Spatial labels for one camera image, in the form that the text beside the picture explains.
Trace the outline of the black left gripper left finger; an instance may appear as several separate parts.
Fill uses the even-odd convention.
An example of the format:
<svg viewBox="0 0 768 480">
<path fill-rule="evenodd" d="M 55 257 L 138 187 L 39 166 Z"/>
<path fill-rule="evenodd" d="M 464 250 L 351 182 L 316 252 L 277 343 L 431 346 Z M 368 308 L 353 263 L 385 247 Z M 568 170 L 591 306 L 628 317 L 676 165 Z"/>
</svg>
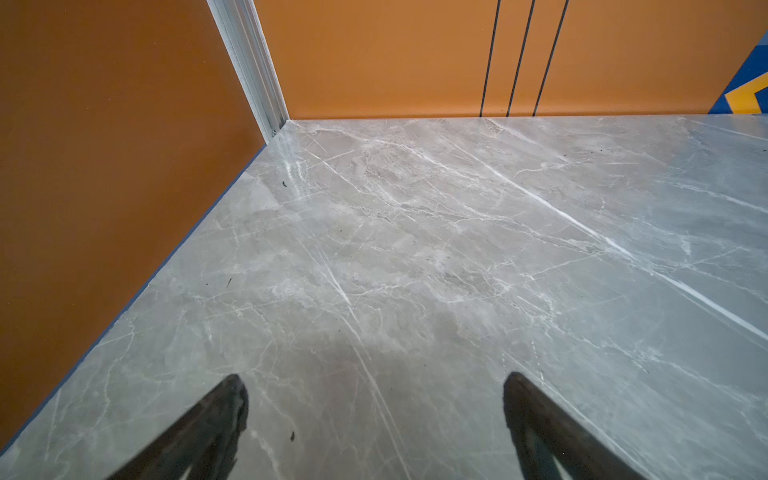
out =
<svg viewBox="0 0 768 480">
<path fill-rule="evenodd" d="M 226 376 L 112 479 L 226 479 L 247 426 L 249 399 L 236 374 Z"/>
</svg>

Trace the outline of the aluminium corner post left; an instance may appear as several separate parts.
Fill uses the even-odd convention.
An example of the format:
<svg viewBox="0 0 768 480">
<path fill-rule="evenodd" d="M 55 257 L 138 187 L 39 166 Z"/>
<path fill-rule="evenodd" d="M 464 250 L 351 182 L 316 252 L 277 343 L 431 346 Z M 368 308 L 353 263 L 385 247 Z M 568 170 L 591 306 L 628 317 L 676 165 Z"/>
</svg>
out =
<svg viewBox="0 0 768 480">
<path fill-rule="evenodd" d="M 254 1 L 208 0 L 220 36 L 266 144 L 290 120 Z"/>
</svg>

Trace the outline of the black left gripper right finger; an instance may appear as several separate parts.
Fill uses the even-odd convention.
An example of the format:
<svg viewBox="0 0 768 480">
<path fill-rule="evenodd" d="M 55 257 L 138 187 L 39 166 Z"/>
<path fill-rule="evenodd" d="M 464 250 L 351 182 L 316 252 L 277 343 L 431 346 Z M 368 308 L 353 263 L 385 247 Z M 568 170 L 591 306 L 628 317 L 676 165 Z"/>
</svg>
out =
<svg viewBox="0 0 768 480">
<path fill-rule="evenodd" d="M 503 409 L 526 479 L 642 477 L 520 372 L 504 382 Z"/>
</svg>

